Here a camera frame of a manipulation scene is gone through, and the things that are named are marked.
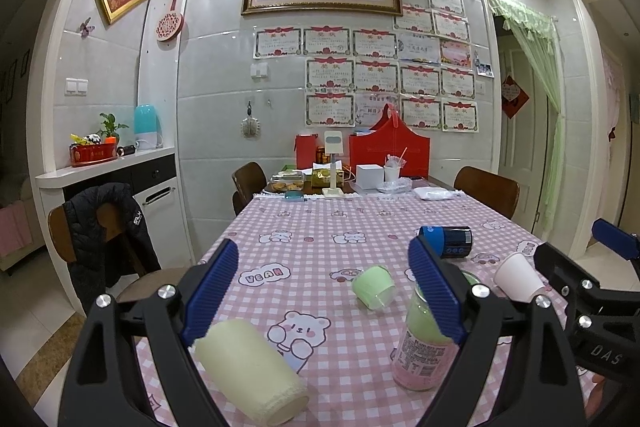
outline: blue can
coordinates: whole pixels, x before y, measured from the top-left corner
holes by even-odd
[[[466,257],[471,253],[474,237],[469,227],[420,227],[433,251],[443,259]]]

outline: certificate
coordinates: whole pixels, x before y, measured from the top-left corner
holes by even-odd
[[[352,94],[307,94],[305,120],[309,126],[354,127]]]
[[[465,16],[465,3],[463,0],[429,0],[429,7],[434,10],[453,13],[460,17]]]
[[[440,61],[471,69],[471,46],[466,42],[440,41]]]
[[[400,66],[400,92],[437,96],[440,93],[440,70],[428,66],[402,64]]]
[[[351,55],[350,33],[342,26],[305,28],[304,55]]]
[[[353,90],[353,61],[347,58],[310,58],[306,62],[306,89],[311,92]]]
[[[478,132],[478,104],[442,100],[442,130]]]
[[[301,55],[302,31],[300,28],[273,28],[255,33],[254,58],[286,57]]]
[[[398,92],[398,65],[394,62],[356,62],[354,85],[356,91]]]
[[[398,34],[398,55],[402,60],[437,64],[440,62],[440,39],[424,33]]]
[[[457,15],[433,12],[436,35],[469,42],[469,23]]]
[[[396,34],[378,30],[354,30],[353,54],[373,58],[398,58]]]
[[[410,127],[440,129],[440,100],[411,98],[402,100],[402,121]]]
[[[476,77],[473,71],[443,67],[440,74],[442,76],[440,93],[443,96],[476,97]]]
[[[356,126],[372,127],[378,120],[387,103],[398,107],[398,97],[388,93],[356,93]]]
[[[433,20],[431,12],[417,4],[403,4],[402,17],[396,17],[394,28],[396,30],[409,30],[419,33],[433,33]]]

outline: plastic cup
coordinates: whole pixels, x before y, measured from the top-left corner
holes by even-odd
[[[521,253],[512,253],[502,261],[494,275],[494,282],[512,301],[531,302],[536,295],[545,293],[545,285]]]
[[[385,182],[396,181],[400,177],[399,167],[385,167]]]
[[[372,266],[357,275],[351,289],[370,310],[386,308],[396,297],[396,285],[384,266]]]

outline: red door decoration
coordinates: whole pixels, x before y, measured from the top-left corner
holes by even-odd
[[[507,76],[502,83],[502,110],[510,120],[527,103],[527,100],[529,95],[516,84],[511,75]]]

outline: wooden chair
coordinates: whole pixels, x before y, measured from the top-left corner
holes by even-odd
[[[234,210],[237,216],[249,204],[249,201],[254,199],[254,194],[260,193],[267,186],[267,178],[262,171],[262,167],[256,162],[243,165],[231,177],[236,184],[239,196],[237,208],[234,203]]]
[[[105,203],[98,208],[96,216],[98,223],[106,230],[105,242],[108,243],[112,239],[117,238],[131,266],[140,277],[117,296],[116,300],[118,302],[146,298],[163,284],[176,285],[189,269],[189,267],[179,267],[166,268],[151,273],[146,272],[136,252],[133,250],[127,235],[124,233],[125,227],[119,209],[112,203]],[[58,252],[58,255],[66,263],[74,263],[76,261],[76,252],[71,242],[71,233],[69,232],[69,225],[66,221],[65,209],[62,208],[62,206],[57,206],[49,213],[47,221],[51,240],[53,246],[56,248],[56,252]]]
[[[234,195],[231,197],[231,202],[233,203],[234,212],[236,213],[236,216],[237,216],[238,214],[240,214],[240,212],[242,212],[242,209],[244,208],[244,205],[242,204],[242,199],[240,198],[240,194],[238,193],[237,190],[236,192],[234,192]]]
[[[513,217],[520,197],[520,186],[517,182],[469,166],[460,169],[453,187],[463,190],[465,194],[484,203],[507,219]]]

